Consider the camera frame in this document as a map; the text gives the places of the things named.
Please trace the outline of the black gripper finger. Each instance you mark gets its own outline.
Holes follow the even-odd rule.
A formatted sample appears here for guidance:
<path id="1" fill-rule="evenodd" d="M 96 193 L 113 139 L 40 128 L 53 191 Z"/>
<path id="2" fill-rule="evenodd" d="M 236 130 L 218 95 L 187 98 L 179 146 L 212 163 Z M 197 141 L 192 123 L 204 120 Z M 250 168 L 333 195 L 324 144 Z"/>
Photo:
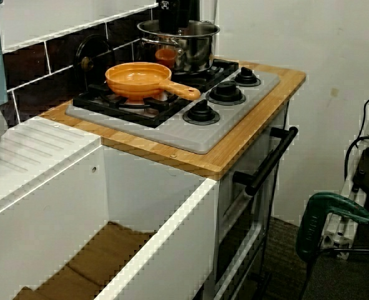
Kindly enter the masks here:
<path id="1" fill-rule="evenodd" d="M 162 33 L 178 33 L 189 25 L 189 1 L 157 1 L 159 29 Z"/>

